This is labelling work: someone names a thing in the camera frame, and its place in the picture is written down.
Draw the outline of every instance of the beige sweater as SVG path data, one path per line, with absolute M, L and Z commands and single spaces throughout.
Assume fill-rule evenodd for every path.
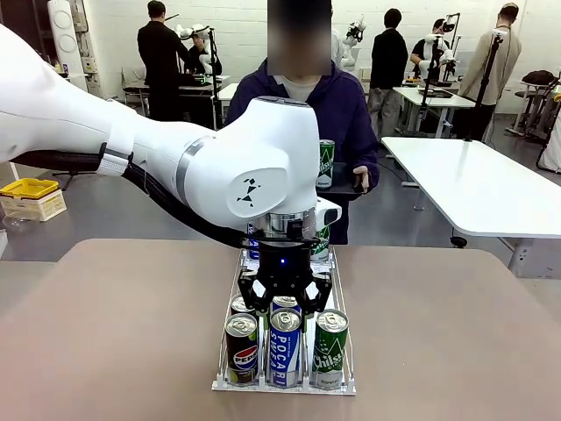
M 489 76 L 489 84 L 487 85 L 485 96 L 483 97 L 484 105 L 496 105 L 499 99 L 501 99 L 502 91 L 505 89 L 508 79 L 515 69 L 518 57 L 522 52 L 522 44 L 518 40 L 518 37 L 507 28 L 501 27 L 499 29 L 508 31 L 509 34 L 499 46 L 499 51 L 494 60 L 493 69 Z M 459 95 L 467 96 L 473 101 L 477 99 L 487 61 L 491 55 L 492 44 L 493 31 L 489 31 L 479 40 L 475 55 L 462 81 Z

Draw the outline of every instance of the black tray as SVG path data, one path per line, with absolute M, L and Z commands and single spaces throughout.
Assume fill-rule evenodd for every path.
M 344 200 L 356 200 L 363 195 L 359 190 L 355 190 L 354 177 L 349 173 L 347 165 L 342 162 L 333 164 L 333 184 L 330 189 L 316 189 L 317 194 L 327 200 L 341 198 Z

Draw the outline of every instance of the pepsi logo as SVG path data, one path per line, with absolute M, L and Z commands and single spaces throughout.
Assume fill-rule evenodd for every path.
M 240 370 L 248 370 L 257 362 L 257 346 L 251 346 L 234 355 L 234 364 Z

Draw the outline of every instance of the green can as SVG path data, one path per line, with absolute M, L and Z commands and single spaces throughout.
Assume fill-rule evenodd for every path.
M 312 248 L 311 260 L 312 261 L 327 261 L 330 254 L 330 226 L 327 225 L 320 232 L 316 234 L 320 239 L 320 243 Z
M 333 184 L 333 161 L 335 160 L 335 142 L 333 140 L 319 141 L 319 176 L 316 187 L 330 189 Z
M 343 380 L 344 347 L 349 319 L 338 310 L 326 310 L 317 317 L 311 385 L 338 389 Z

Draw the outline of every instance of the person's hand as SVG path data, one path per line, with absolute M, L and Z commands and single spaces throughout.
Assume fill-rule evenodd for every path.
M 352 171 L 354 173 L 354 187 L 357 188 L 359 185 L 362 187 L 365 193 L 368 193 L 368 188 L 370 187 L 370 179 L 368 168 L 364 165 L 358 168 L 354 168 Z

